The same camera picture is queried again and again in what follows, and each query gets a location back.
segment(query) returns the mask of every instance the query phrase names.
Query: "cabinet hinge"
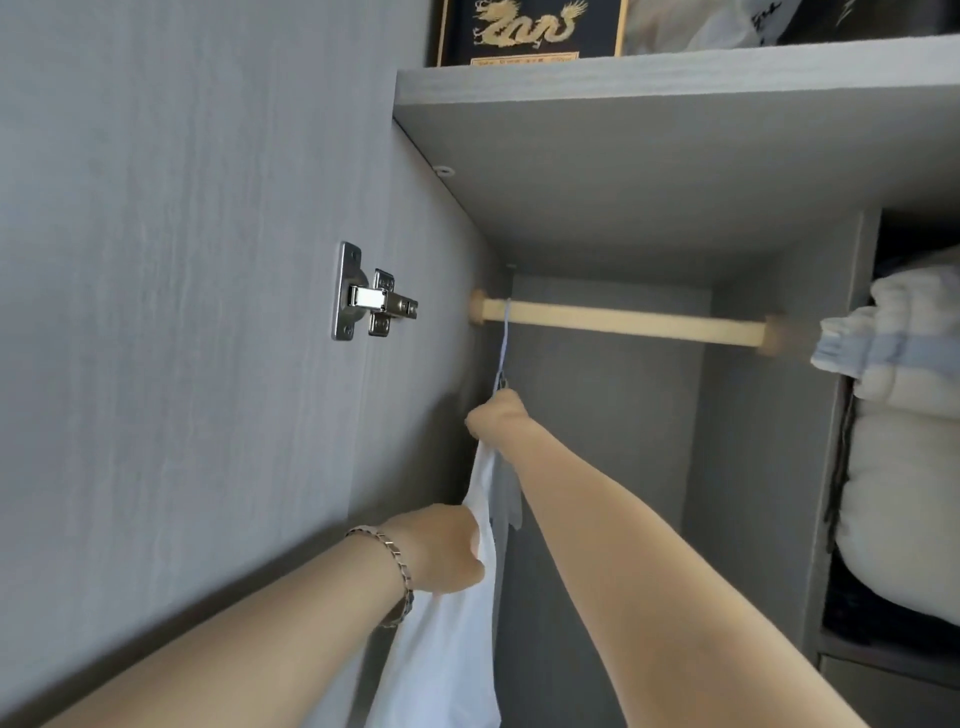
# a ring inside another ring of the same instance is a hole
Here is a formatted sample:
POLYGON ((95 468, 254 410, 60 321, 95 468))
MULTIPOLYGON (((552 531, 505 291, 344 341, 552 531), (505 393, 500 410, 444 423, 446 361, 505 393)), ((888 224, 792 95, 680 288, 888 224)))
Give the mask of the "cabinet hinge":
POLYGON ((417 302, 394 293, 394 277, 377 268, 373 272, 373 286, 360 269, 360 249, 351 243, 340 244, 337 263, 337 300, 333 305, 333 338, 349 341, 353 327, 370 312, 370 336, 390 333, 394 318, 416 319, 417 302))

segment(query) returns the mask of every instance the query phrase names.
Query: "left hand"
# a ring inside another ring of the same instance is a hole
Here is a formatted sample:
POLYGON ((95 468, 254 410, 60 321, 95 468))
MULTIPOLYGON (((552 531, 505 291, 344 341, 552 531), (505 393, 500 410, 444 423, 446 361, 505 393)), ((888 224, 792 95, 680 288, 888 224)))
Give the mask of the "left hand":
POLYGON ((450 594, 480 582, 480 529, 463 505, 431 505, 394 516, 380 530, 399 547, 415 590, 450 594))

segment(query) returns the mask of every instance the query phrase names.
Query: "right hand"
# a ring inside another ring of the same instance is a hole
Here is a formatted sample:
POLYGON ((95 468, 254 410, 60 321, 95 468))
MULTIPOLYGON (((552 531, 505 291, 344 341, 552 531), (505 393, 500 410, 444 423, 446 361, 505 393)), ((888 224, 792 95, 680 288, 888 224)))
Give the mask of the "right hand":
POLYGON ((530 415, 517 393, 501 389, 467 415, 467 429, 477 440, 498 449, 509 459, 504 450, 510 443, 511 433, 516 425, 528 421, 530 415))

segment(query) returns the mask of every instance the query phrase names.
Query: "gold dragon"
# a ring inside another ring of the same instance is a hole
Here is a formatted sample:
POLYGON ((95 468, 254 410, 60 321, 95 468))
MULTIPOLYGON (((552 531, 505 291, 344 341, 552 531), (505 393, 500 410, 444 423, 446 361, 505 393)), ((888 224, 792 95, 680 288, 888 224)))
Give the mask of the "gold dragon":
POLYGON ((507 48, 530 43, 540 48, 544 41, 559 43, 573 35, 574 20, 587 11, 586 0, 567 3, 556 15, 541 15, 535 23, 532 18, 520 15, 517 0, 477 0, 476 18, 490 23, 486 28, 473 29, 474 45, 495 45, 507 48))

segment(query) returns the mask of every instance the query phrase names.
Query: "shelf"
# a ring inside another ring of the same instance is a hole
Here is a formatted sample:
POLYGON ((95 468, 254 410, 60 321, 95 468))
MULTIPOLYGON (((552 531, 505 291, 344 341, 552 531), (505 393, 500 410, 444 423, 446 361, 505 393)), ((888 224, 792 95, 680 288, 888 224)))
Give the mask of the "shelf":
POLYGON ((929 657, 897 645, 856 644, 828 630, 820 633, 820 653, 868 667, 895 672, 927 683, 960 689, 960 655, 929 657))
POLYGON ((711 282, 960 210, 960 36, 401 71, 394 117, 520 272, 711 282))

